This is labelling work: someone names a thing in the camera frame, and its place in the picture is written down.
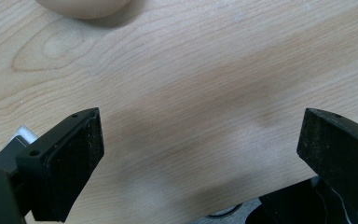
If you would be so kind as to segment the beige round object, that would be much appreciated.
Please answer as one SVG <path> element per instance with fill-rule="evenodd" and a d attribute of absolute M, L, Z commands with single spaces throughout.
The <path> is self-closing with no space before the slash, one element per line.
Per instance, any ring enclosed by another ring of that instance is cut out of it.
<path fill-rule="evenodd" d="M 130 0 L 35 0 L 39 5 L 61 15 L 76 19 L 99 19 L 110 16 Z"/>

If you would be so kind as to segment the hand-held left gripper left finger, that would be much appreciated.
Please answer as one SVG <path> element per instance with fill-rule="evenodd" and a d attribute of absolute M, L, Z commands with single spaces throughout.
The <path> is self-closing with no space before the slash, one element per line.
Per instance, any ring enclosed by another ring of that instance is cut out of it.
<path fill-rule="evenodd" d="M 34 219 L 64 222 L 103 154 L 97 107 L 68 116 L 18 154 Z"/>

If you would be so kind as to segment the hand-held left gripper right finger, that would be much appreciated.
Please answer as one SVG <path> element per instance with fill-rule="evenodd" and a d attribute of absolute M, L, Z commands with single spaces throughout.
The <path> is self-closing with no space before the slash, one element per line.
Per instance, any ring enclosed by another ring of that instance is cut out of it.
<path fill-rule="evenodd" d="M 358 123 L 339 114 L 308 108 L 296 152 L 358 221 Z"/>

